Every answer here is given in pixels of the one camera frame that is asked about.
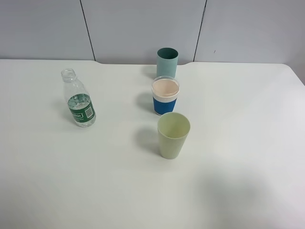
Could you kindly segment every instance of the white table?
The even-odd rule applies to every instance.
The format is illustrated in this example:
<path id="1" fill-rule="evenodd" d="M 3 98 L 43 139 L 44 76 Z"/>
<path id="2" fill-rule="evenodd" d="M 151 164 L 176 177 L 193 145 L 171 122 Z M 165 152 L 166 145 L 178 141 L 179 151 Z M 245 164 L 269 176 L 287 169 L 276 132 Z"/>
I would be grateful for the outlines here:
<path id="1" fill-rule="evenodd" d="M 73 68 L 97 119 L 62 94 Z M 1 229 L 305 227 L 305 87 L 286 65 L 178 66 L 191 131 L 158 155 L 155 66 L 0 61 Z"/>

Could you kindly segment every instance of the bottle neck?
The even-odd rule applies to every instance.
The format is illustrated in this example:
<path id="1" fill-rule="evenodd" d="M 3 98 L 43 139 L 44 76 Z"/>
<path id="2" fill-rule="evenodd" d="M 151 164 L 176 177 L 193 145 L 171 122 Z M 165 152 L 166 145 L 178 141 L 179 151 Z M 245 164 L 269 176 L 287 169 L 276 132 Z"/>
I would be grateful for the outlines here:
<path id="1" fill-rule="evenodd" d="M 61 77 L 65 83 L 72 83 L 77 79 L 77 76 L 76 76 L 74 70 L 71 68 L 62 70 Z"/>

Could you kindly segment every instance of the blue cup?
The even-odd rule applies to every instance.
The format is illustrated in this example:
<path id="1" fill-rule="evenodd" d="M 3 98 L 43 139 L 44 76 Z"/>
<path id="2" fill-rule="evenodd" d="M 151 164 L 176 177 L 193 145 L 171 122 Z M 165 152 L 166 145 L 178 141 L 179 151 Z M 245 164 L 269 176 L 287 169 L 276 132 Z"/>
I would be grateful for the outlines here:
<path id="1" fill-rule="evenodd" d="M 158 115 L 172 112 L 179 94 L 179 83 L 170 76 L 157 77 L 152 83 L 153 107 Z"/>
<path id="2" fill-rule="evenodd" d="M 175 78 L 178 64 L 178 52 L 172 48 L 162 48 L 157 52 L 157 77 L 170 76 Z"/>

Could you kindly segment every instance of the teal cup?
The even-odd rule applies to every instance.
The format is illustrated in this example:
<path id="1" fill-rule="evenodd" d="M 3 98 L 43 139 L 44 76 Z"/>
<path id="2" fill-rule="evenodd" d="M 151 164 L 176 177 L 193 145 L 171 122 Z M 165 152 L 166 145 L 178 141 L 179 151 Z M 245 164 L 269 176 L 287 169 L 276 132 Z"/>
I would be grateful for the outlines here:
<path id="1" fill-rule="evenodd" d="M 190 122 L 184 115 L 175 112 L 163 114 L 158 122 L 161 156 L 166 159 L 178 157 L 190 128 Z"/>
<path id="2" fill-rule="evenodd" d="M 157 52 L 157 77 L 175 78 L 178 64 L 178 52 L 172 48 L 162 48 Z"/>

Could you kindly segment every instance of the pale green cup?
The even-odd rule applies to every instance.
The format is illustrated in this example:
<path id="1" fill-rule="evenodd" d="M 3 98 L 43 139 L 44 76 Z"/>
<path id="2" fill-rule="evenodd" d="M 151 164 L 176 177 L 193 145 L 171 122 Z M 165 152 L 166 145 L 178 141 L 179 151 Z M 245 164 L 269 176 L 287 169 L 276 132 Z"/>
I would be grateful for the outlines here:
<path id="1" fill-rule="evenodd" d="M 176 112 L 163 114 L 158 121 L 161 156 L 166 159 L 178 157 L 190 128 L 190 122 L 184 115 Z"/>

